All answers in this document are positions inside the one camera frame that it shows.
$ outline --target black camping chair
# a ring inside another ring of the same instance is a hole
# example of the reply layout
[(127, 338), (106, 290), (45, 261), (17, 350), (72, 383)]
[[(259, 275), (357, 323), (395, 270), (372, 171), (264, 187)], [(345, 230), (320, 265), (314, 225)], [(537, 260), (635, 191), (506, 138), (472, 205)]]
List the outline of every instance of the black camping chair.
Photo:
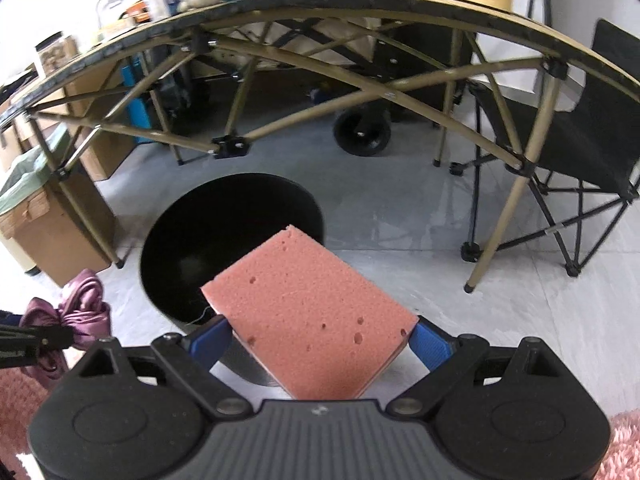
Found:
[[(636, 79), (640, 79), (640, 40), (615, 25), (600, 20), (593, 38), (593, 49), (618, 65)], [(476, 98), (476, 130), (480, 133), (481, 108), (491, 123), (496, 143), (510, 149), (509, 139), (491, 89), (480, 83), (469, 85)], [(535, 107), (507, 99), (514, 123), (523, 146), (527, 144), (536, 118)], [(631, 205), (638, 198), (640, 177), (630, 182), (631, 173), (640, 158), (640, 104), (621, 91), (593, 75), (587, 74), (586, 85), (580, 101), (570, 112), (556, 112), (548, 131), (546, 143), (540, 155), (539, 168), (549, 170), (544, 181), (535, 174), (529, 188), (538, 202), (548, 228), (502, 243), (498, 250), (553, 234), (566, 262), (569, 276), (578, 276), (604, 243), (607, 236)], [(449, 172), (461, 175), (466, 168), (474, 167), (475, 182), (468, 240), (461, 247), (461, 256), (468, 262), (476, 262), (481, 250), (475, 243), (480, 167), (495, 160), (492, 155), (482, 155), (476, 147), (476, 158), (466, 164), (452, 162)], [(577, 187), (551, 187), (554, 173), (572, 176)], [(549, 211), (544, 196), (552, 192), (571, 192), (578, 195), (578, 214), (557, 222)], [(585, 193), (616, 194), (618, 197), (591, 210), (584, 210)], [(589, 253), (580, 260), (582, 222), (613, 207), (620, 206), (617, 214), (597, 240)], [(573, 257), (566, 248), (560, 230), (576, 225)]]

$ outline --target tile floor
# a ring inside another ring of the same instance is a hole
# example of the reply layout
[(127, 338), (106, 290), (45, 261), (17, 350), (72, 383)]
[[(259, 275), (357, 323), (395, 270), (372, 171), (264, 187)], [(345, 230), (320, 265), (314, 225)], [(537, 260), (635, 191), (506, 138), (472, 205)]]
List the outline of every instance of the tile floor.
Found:
[[(299, 95), (287, 100), (277, 92), (263, 94), (241, 131), (282, 115), (283, 108), (303, 105)], [(470, 124), (471, 111), (467, 100), (456, 113)], [(120, 221), (118, 250), (127, 255), (122, 270), (111, 267), (100, 274), (113, 307), (114, 334), (123, 344), (148, 344), (175, 330), (145, 297), (138, 277), (141, 247), (154, 221), (201, 183), (261, 171), (306, 187), (324, 213), (327, 248), (408, 308), (448, 332), (475, 332), (496, 345), (517, 345), (523, 336), (541, 336), (608, 414), (640, 406), (637, 208), (627, 213), (579, 279), (566, 275), (553, 240), (543, 238), (499, 253), (484, 281), (468, 295), (462, 286), (472, 265), (460, 259), (458, 249), (468, 225), (470, 172), (457, 178), (431, 165), (438, 136), (421, 120), (395, 124), (389, 147), (373, 158), (342, 152), (332, 139), (331, 123), (332, 118), (324, 118), (289, 128), (258, 142), (244, 158), (210, 160), (185, 152), (194, 160), (183, 167), (163, 146), (139, 146), (111, 179), (100, 184)], [(472, 153), (466, 140), (449, 136), (446, 161), (467, 160)], [(486, 168), (480, 239), (494, 225), (513, 179), (499, 163)], [(558, 218), (571, 216), (575, 198), (553, 197), (552, 208)], [(587, 224), (586, 242), (604, 224), (604, 219)], [(508, 235), (543, 225), (542, 214), (527, 196)], [(5, 254), (0, 255), (0, 283), (0, 308), (5, 310), (21, 312), (32, 296), (56, 296), (46, 276), (25, 277)], [(249, 387), (222, 365), (216, 365), (214, 373), (254, 402), (283, 396), (277, 388)], [(367, 395), (386, 402), (425, 373), (405, 351)]]

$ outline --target sponge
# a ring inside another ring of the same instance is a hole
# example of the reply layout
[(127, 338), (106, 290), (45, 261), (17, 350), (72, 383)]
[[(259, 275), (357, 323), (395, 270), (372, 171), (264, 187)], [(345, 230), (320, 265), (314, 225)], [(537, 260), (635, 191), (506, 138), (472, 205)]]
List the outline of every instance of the sponge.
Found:
[(295, 399), (354, 399), (404, 348), (417, 317), (289, 226), (202, 287)]

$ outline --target black bin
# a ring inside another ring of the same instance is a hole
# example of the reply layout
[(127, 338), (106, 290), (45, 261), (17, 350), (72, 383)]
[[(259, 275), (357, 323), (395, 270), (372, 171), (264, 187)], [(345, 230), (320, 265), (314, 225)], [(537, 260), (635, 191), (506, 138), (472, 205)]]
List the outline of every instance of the black bin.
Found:
[[(324, 243), (322, 212), (295, 182), (240, 173), (202, 184), (174, 202), (146, 238), (140, 259), (145, 292), (190, 332), (214, 316), (200, 287), (288, 225)], [(274, 384), (235, 339), (221, 361), (248, 381)]]

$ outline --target purple scrunchie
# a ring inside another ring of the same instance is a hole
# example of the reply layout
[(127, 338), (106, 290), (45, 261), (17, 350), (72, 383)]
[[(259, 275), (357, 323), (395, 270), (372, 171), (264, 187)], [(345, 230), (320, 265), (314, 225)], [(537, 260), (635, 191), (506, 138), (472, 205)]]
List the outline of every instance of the purple scrunchie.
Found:
[[(111, 309), (102, 300), (103, 291), (95, 272), (85, 269), (63, 287), (57, 308), (48, 301), (33, 298), (20, 326), (70, 326), (74, 331), (74, 348), (88, 350), (99, 337), (111, 335)], [(52, 390), (69, 370), (61, 350), (41, 350), (37, 366), (21, 369), (47, 390)]]

